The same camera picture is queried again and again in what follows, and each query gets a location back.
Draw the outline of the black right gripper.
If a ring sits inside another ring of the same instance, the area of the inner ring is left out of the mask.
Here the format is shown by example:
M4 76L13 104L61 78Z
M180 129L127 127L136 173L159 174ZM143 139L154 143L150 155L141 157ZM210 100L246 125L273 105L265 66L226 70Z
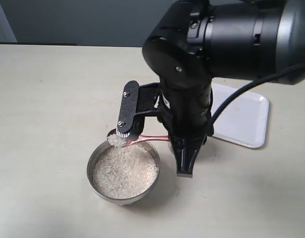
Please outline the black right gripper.
M211 117L211 79L203 81L171 81L160 77L163 102L168 102L163 125L171 139L177 176L192 178L194 163L208 132Z

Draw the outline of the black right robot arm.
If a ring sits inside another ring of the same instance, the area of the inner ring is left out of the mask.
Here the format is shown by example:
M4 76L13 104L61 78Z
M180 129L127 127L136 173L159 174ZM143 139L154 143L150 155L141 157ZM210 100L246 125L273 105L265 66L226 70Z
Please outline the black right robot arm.
M142 53L160 78L160 120L169 133L177 175L192 177L195 159L214 132L215 77L265 82L305 80L305 0L207 0L171 5Z

